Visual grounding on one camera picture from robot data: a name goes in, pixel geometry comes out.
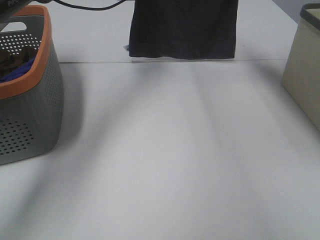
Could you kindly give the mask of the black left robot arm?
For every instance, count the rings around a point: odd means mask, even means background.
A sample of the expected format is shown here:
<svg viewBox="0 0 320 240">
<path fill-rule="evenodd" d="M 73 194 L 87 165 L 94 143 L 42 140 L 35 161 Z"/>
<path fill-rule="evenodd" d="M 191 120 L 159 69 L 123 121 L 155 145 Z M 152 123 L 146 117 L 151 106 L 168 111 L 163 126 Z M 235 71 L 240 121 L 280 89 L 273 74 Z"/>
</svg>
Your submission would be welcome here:
<svg viewBox="0 0 320 240">
<path fill-rule="evenodd" d="M 0 0 L 0 21 L 7 20 L 33 0 Z"/>
</svg>

